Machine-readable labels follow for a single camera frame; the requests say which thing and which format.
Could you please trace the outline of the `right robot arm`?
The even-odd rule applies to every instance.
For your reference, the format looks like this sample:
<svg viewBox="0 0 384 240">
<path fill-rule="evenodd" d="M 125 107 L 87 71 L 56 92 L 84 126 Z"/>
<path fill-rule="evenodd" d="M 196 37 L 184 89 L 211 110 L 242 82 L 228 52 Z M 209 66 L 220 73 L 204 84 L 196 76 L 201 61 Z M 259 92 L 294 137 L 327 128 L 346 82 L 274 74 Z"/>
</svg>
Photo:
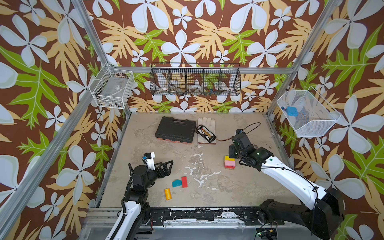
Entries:
<svg viewBox="0 0 384 240">
<path fill-rule="evenodd" d="M 257 211 L 258 220 L 262 224 L 290 222 L 307 227 L 322 240 L 331 238 L 345 218 L 344 200 L 340 191 L 335 188 L 325 189 L 301 176 L 269 150 L 257 148 L 242 129 L 238 129 L 231 140 L 231 158 L 238 159 L 240 165 L 252 167 L 273 178 L 301 202 L 292 205 L 271 199 L 264 201 Z"/>
</svg>

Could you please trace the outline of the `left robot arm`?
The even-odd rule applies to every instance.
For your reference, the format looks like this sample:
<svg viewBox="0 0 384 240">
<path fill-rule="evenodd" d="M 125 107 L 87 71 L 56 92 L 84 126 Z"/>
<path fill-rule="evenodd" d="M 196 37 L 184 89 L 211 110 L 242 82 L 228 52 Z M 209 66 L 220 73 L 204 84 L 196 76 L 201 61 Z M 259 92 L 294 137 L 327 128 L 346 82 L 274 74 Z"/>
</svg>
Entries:
<svg viewBox="0 0 384 240">
<path fill-rule="evenodd" d="M 107 240 L 133 240 L 142 224 L 150 220 L 151 208 L 147 202 L 148 188 L 157 179 L 163 179 L 171 174 L 174 162 L 155 164 L 151 170 L 145 165 L 135 168 L 129 164 L 130 180 L 121 200 L 122 211 L 117 221 L 106 237 Z"/>
</svg>

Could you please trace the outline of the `orange cylinder block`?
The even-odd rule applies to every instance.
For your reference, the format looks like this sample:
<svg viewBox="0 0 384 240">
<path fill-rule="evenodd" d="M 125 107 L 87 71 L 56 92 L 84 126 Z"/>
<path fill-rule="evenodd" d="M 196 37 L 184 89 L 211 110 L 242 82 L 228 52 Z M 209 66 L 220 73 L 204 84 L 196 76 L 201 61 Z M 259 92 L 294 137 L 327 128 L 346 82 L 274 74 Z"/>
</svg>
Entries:
<svg viewBox="0 0 384 240">
<path fill-rule="evenodd" d="M 164 193 L 165 193 L 165 198 L 166 198 L 167 201 L 172 199 L 171 190 L 169 188 L 165 189 Z"/>
</svg>

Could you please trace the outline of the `pink rectangular block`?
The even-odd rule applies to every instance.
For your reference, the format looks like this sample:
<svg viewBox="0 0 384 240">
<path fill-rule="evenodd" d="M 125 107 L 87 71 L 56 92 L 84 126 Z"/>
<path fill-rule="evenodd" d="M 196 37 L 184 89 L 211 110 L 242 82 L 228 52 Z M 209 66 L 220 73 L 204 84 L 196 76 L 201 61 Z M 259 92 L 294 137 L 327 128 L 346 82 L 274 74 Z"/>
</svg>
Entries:
<svg viewBox="0 0 384 240">
<path fill-rule="evenodd" d="M 226 167 L 235 167 L 236 166 L 236 162 L 235 161 L 225 160 L 225 166 Z"/>
</svg>

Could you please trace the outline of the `red square block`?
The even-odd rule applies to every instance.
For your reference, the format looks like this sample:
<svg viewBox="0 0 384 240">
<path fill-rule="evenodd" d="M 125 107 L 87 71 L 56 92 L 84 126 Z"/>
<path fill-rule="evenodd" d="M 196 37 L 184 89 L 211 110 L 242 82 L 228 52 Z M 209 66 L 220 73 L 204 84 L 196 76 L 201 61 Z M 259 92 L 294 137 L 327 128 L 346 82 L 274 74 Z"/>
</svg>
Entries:
<svg viewBox="0 0 384 240">
<path fill-rule="evenodd" d="M 182 181 L 182 187 L 187 188 L 188 187 L 187 177 L 186 176 L 181 177 L 181 181 Z"/>
</svg>

